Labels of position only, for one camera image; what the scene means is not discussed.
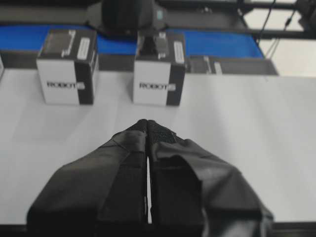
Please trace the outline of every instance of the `product label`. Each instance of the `product label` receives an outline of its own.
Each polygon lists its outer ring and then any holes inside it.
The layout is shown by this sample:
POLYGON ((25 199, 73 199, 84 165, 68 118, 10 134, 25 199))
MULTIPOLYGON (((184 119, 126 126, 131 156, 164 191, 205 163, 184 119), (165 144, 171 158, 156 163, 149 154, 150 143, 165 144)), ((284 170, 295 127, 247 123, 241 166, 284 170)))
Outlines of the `product label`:
POLYGON ((80 60, 86 60, 89 52, 90 39, 81 38, 77 58, 80 60))
POLYGON ((174 56, 176 63, 184 63, 183 45, 180 41, 174 42, 174 56))

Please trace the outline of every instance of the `black and white box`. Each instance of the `black and white box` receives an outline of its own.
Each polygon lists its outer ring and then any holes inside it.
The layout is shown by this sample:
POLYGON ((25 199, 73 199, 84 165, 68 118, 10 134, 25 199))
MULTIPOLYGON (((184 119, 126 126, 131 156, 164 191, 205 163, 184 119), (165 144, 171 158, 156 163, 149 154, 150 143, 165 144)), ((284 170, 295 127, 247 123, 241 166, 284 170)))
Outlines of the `black and white box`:
POLYGON ((37 66, 46 103, 93 104, 99 69, 96 32, 50 30, 37 66))
POLYGON ((134 62, 133 102, 179 105, 185 70, 183 34, 140 32, 134 62))

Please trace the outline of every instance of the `cardboard box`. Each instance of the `cardboard box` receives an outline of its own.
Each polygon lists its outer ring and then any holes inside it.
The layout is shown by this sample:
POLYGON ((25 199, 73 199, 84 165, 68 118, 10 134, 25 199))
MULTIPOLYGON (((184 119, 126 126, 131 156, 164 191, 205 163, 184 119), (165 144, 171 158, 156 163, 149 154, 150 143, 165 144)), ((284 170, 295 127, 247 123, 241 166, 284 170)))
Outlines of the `cardboard box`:
POLYGON ((182 34, 140 32, 134 62, 134 103, 179 105, 185 70, 182 34))
POLYGON ((93 104, 99 68, 96 32, 50 30, 37 66, 46 103, 93 104))
POLYGON ((3 63, 2 63, 2 60, 1 60, 1 55, 0 55, 0 79, 3 75, 3 72, 4 72, 4 66, 3 66, 3 63))

